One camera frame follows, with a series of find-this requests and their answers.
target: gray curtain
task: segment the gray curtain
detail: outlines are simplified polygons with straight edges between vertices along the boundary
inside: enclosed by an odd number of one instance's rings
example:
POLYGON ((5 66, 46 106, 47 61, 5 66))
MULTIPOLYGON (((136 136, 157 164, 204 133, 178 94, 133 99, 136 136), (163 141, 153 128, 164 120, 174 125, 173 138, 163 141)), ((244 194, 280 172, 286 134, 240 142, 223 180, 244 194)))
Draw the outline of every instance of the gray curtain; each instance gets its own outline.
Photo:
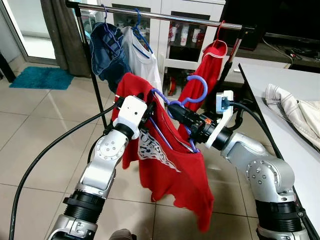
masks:
POLYGON ((40 1, 58 65, 72 75, 89 77, 91 71, 72 9, 65 0, 40 1))

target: blue hanger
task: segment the blue hanger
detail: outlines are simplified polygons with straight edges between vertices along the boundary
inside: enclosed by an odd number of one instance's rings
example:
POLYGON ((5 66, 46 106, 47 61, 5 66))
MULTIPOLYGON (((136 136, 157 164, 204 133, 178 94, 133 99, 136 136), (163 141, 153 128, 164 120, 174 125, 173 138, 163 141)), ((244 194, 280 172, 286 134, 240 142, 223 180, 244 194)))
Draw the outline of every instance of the blue hanger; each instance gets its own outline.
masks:
MULTIPOLYGON (((188 81, 190 81, 190 80, 192 80, 192 79, 197 79, 197 80, 199 80, 199 81, 202 83, 202 85, 203 85, 203 93, 202 93, 202 95, 201 95, 200 97, 198 97, 198 98, 196 98, 196 99, 187 97, 187 98, 184 99, 182 102, 180 102, 180 101, 178 101, 178 100, 169 101, 169 100, 165 97, 165 95, 164 95, 161 91, 159 91, 157 88, 151 89, 151 92, 152 92, 152 93, 157 93, 157 94, 164 100, 164 102, 165 102, 166 104, 168 104, 168 105, 178 104, 178 105, 180 105, 180 106, 183 107, 183 108, 185 107, 185 104, 186 104, 187 102, 190 102, 190 103, 199 103, 199 102, 203 101, 203 100, 205 99, 205 97, 207 96, 207 94, 208 94, 208 85, 207 85, 206 81, 205 81, 201 76, 198 76, 198 75, 187 76, 186 79, 187 79, 188 81)), ((171 115, 171 113, 170 113, 169 110, 167 110, 167 113, 168 113, 168 115, 169 115, 170 118, 174 119, 174 117, 171 115)), ((190 135, 190 134, 191 134, 191 130, 190 130, 187 126, 184 126, 184 127, 185 127, 186 132, 188 133, 188 135, 190 135)), ((192 148, 192 150, 193 150, 194 153, 199 153, 199 152, 200 152, 200 150, 199 150, 198 148, 196 148, 195 143, 194 143, 194 140, 193 140, 192 138, 189 139, 189 143, 190 143, 191 148, 192 148)))
MULTIPOLYGON (((108 11, 107 11, 107 8, 105 7, 105 5, 101 4, 102 7, 104 7, 104 11, 105 11, 105 16, 104 16, 104 30, 110 34, 110 36, 113 38, 114 42, 117 44, 117 46, 119 47, 119 49, 121 49, 121 46, 119 44, 119 42, 116 40, 115 38, 115 35, 109 30, 108 28, 108 24, 107 24, 107 14, 108 14, 108 11)), ((108 45, 107 42, 105 42, 105 45, 109 48, 109 50, 111 50, 111 52, 113 52, 114 55, 118 55, 110 45, 108 45)))
MULTIPOLYGON (((138 10, 138 8, 135 8, 134 10, 136 10, 136 12, 138 13, 138 19, 137 19, 137 22, 135 24, 135 26, 132 28, 132 31, 133 31, 133 35, 135 35, 135 37, 138 39, 138 40, 143 40, 144 43, 146 44, 146 46, 148 47, 149 51, 153 54, 154 52, 152 51, 149 43, 147 42, 147 40, 144 38, 144 36, 141 35, 140 31, 139 31, 139 28, 138 26, 140 25, 140 22, 141 22, 141 15, 140 15, 140 12, 138 10)), ((142 52, 137 46, 135 46, 134 44, 132 44, 142 55, 144 55, 146 58, 150 58, 149 56, 147 56, 144 52, 142 52)))

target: white table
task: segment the white table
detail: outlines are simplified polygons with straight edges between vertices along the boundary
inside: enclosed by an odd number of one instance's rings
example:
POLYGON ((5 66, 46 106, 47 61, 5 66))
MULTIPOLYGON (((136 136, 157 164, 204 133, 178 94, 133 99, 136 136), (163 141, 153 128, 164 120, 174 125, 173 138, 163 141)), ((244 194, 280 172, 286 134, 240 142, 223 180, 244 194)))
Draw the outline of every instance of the white table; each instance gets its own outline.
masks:
POLYGON ((320 153, 264 103, 268 84, 279 86, 296 99, 320 101, 320 74, 248 64, 240 64, 240 69, 275 144, 294 171, 296 192, 320 235, 320 153))

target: black cable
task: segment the black cable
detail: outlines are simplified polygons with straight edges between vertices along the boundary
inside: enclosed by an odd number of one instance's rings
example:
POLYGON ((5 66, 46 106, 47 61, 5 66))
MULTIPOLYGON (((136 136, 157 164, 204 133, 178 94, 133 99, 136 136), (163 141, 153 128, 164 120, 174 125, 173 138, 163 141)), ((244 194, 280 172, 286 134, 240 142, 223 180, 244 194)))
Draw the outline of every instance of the black cable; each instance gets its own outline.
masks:
POLYGON ((103 112, 85 120, 84 122, 80 123, 79 125, 75 126, 74 128, 70 129, 69 131, 67 131, 66 133, 64 133, 63 135, 61 135, 60 137, 58 137, 56 140, 54 140, 52 143, 50 143, 44 150, 42 150, 42 152, 33 160, 33 162, 31 163, 31 165, 28 167, 28 169, 25 171, 17 189, 15 192, 15 196, 14 196, 14 200, 13 200, 13 205, 12 205, 12 212, 11 212, 11 221, 10 221, 10 231, 9 231, 9 240, 14 240, 14 236, 15 236, 15 226, 16 226, 16 216, 17 216, 17 209, 18 209, 18 201, 19 201, 19 197, 21 194, 21 191, 23 189, 23 186, 27 180, 27 177, 29 176, 29 174, 31 173, 32 169, 35 167, 35 165, 39 162, 39 160, 53 147, 55 146, 57 143, 59 143, 61 140, 63 140, 64 138, 66 138, 67 136, 69 136, 70 134, 72 134, 73 132, 75 132, 76 130, 78 130, 79 128, 83 127, 84 125, 92 122, 93 120, 105 115, 106 113, 110 112, 112 109, 114 109, 115 107, 118 106, 118 102, 116 102, 115 104, 113 104, 111 107, 109 107, 108 109, 104 110, 103 112))
POLYGON ((243 109, 239 109, 236 113, 236 117, 235 117, 235 122, 234 125, 231 127, 228 127, 228 129, 230 129, 231 131, 234 131, 236 129, 238 129, 242 122, 243 122, 243 114, 244 114, 244 110, 243 109))
MULTIPOLYGON (((229 104, 230 104, 230 106, 236 106, 236 107, 238 107, 240 109, 245 110, 246 112, 248 112, 257 121, 257 123, 260 125, 260 127, 262 128, 262 130, 264 131, 264 133, 268 137, 268 139, 269 139, 269 141, 270 141, 270 143, 271 143, 271 145, 273 147, 273 150, 274 150, 274 153, 275 153, 276 157, 279 158, 279 159, 284 160, 284 158, 282 157, 282 155, 280 153, 279 148, 277 147, 274 139, 271 136, 271 133, 269 132, 269 129, 264 125, 264 123, 261 121, 261 119, 251 109, 249 109, 248 107, 246 107, 245 105, 243 105, 241 103, 230 101, 229 104)), ((294 186, 293 186, 293 192, 295 193, 296 202, 297 202, 299 208, 303 208, 294 186)), ((316 233, 317 231, 316 231, 315 227, 313 226, 313 224, 311 223, 309 217, 307 216, 307 213, 305 213, 304 216, 301 217, 301 220, 303 222, 304 227, 306 228, 306 230, 308 232, 310 240, 320 240, 318 234, 316 233)))
POLYGON ((264 131, 265 135, 268 137, 268 139, 269 139, 274 151, 280 153, 279 148, 277 147, 274 139, 271 136, 271 133, 269 132, 269 129, 267 129, 267 127, 263 124, 261 119, 250 108, 248 108, 247 106, 245 106, 245 105, 243 105, 241 103, 238 103, 238 102, 230 102, 230 106, 236 106, 236 107, 238 107, 240 109, 243 109, 246 112, 248 112, 254 118, 254 120, 257 121, 257 123, 262 128, 262 130, 264 131))

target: red t-shirt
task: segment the red t-shirt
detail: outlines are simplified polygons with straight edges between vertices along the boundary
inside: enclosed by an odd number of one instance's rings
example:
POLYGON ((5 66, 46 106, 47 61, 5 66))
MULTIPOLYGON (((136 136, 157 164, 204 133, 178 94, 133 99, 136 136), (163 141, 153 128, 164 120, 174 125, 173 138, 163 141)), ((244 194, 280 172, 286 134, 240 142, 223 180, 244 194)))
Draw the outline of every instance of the red t-shirt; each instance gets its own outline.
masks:
MULTIPOLYGON (((126 147, 122 166, 126 169, 131 161, 139 160, 140 182, 144 188, 152 191, 151 200, 155 202, 164 195, 172 194, 175 197, 173 204, 192 210, 198 216, 199 229, 207 231, 214 198, 208 185, 204 157, 200 152, 191 152, 190 144, 180 137, 159 100, 150 92, 152 88, 146 80, 127 73, 119 83, 116 94, 126 97, 143 93, 143 100, 147 104, 155 101, 152 119, 173 149, 169 148, 148 120, 145 124, 148 131, 142 129, 139 138, 131 140, 126 147)), ((112 120, 118 113, 119 110, 115 108, 112 120)))
MULTIPOLYGON (((196 71, 192 75, 198 75, 202 77, 206 84, 208 85, 208 93, 210 93, 214 86, 217 83, 217 79, 220 74, 222 60, 224 56, 227 54, 227 44, 224 41, 216 40, 207 46, 203 51, 202 62, 196 71)), ((181 95, 179 97, 179 101, 182 102, 187 97, 192 99, 199 98, 204 91, 204 87, 199 80, 192 79, 187 82, 185 87, 183 88, 181 95)), ((203 101, 197 103, 187 102, 184 106, 192 111, 197 111, 203 101)), ((183 139, 188 139, 188 134, 185 127, 180 124, 178 128, 178 132, 182 136, 183 139)))

